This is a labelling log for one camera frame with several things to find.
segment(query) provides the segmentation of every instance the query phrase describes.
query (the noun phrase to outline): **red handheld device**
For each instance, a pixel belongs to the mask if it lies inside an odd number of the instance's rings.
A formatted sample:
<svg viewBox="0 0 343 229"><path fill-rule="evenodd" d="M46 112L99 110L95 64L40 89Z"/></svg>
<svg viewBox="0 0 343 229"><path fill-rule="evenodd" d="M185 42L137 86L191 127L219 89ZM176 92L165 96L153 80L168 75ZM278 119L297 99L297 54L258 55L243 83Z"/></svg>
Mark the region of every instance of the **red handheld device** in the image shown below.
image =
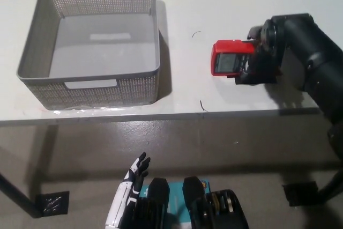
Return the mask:
<svg viewBox="0 0 343 229"><path fill-rule="evenodd" d="M252 43L241 40L218 40L212 48L211 74L213 76L239 76L254 51L255 47Z"/></svg>

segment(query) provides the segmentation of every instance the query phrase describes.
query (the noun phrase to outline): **robotic hand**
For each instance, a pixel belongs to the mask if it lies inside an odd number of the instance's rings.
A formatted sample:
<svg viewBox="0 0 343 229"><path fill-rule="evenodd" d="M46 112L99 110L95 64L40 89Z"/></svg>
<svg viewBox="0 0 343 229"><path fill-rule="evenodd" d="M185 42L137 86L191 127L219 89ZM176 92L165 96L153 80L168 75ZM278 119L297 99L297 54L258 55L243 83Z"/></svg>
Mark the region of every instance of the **robotic hand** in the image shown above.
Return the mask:
<svg viewBox="0 0 343 229"><path fill-rule="evenodd" d="M146 170L150 158L145 159L145 157L146 153L144 152L135 160L126 173L124 180L119 184L107 216L106 229L131 228L131 217L143 186L144 177L148 175Z"/></svg>

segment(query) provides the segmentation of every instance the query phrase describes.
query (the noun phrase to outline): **gray basket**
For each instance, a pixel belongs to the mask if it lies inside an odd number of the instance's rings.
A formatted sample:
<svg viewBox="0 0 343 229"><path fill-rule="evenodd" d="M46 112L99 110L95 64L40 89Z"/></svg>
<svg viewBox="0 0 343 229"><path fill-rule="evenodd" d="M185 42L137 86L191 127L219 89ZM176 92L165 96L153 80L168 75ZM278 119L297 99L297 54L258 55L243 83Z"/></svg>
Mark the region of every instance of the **gray basket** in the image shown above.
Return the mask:
<svg viewBox="0 0 343 229"><path fill-rule="evenodd" d="M18 77L50 110L151 104L156 0L38 0Z"/></svg>

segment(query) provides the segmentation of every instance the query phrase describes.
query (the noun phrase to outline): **concrete floor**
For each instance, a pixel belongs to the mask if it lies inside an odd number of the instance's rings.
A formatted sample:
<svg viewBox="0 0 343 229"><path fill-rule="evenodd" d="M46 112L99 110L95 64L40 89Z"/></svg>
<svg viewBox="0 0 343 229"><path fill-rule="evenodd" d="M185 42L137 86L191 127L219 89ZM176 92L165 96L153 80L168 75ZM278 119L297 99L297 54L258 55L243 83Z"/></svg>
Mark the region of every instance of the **concrete floor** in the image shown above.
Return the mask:
<svg viewBox="0 0 343 229"><path fill-rule="evenodd" d="M282 185L316 180L339 165L321 116L146 121L0 128L1 173L27 196L70 191L68 215L32 219L0 194L0 228L104 228L118 184L146 151L149 178L198 175L230 188L252 229L343 228L343 195L290 208Z"/></svg>

